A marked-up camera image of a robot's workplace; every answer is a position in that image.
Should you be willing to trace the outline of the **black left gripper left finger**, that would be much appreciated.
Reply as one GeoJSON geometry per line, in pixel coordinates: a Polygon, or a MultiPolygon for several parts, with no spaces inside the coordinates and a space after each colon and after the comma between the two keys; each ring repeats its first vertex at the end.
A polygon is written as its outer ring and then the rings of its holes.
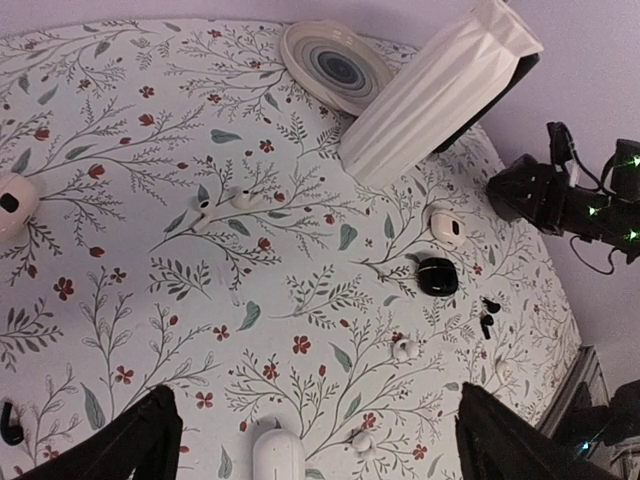
{"type": "Polygon", "coordinates": [[[154,387],[96,434],[22,479],[175,479],[183,420],[173,390],[154,387]]]}

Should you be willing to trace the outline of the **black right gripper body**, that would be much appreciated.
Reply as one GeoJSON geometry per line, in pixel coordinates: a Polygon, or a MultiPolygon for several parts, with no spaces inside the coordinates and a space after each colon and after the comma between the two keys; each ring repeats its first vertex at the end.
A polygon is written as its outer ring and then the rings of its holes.
{"type": "Polygon", "coordinates": [[[549,122],[547,131],[551,162],[543,164],[530,154],[519,157],[489,180],[490,203],[501,219],[524,219],[548,235],[594,235],[608,195],[577,184],[581,167],[568,127],[549,122]]]}

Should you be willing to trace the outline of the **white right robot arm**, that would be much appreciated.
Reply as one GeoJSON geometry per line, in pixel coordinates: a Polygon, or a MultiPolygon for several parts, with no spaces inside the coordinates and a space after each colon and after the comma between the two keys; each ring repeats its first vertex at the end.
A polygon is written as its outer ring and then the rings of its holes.
{"type": "MultiPolygon", "coordinates": [[[[639,257],[639,144],[619,139],[594,187],[577,185],[586,168],[562,122],[547,125],[550,164],[523,155],[493,176],[487,194],[505,220],[525,219],[540,232],[600,241],[639,257]]],[[[484,388],[464,383],[456,440],[465,479],[609,479],[611,473],[582,458],[580,442],[607,446],[639,433],[639,384],[619,387],[609,406],[579,409],[566,418],[565,443],[525,422],[484,388]]]]}

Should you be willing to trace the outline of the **cream earbud charging case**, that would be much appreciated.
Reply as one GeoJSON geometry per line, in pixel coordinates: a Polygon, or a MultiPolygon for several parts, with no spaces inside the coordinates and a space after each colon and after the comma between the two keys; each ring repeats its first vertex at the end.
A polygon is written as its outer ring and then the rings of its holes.
{"type": "Polygon", "coordinates": [[[22,232],[36,212],[39,196],[34,184],[17,173],[1,175],[1,242],[22,232]]]}

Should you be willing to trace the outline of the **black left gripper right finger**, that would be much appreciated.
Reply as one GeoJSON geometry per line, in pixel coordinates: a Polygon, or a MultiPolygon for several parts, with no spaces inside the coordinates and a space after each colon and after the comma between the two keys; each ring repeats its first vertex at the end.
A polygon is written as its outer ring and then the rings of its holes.
{"type": "Polygon", "coordinates": [[[455,427],[464,480],[615,477],[547,438],[479,385],[462,385],[455,427]]]}

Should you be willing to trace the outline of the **white stem earbud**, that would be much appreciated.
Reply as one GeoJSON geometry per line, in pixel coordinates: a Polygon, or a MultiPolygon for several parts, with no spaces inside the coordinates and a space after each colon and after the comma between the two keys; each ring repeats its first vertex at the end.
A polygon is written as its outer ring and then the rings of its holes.
{"type": "Polygon", "coordinates": [[[231,204],[235,209],[248,210],[252,208],[259,201],[258,195],[250,190],[243,190],[238,188],[235,191],[231,204]]]}
{"type": "Polygon", "coordinates": [[[213,220],[215,207],[210,199],[203,200],[199,204],[200,218],[192,225],[194,232],[202,231],[213,220]]]}

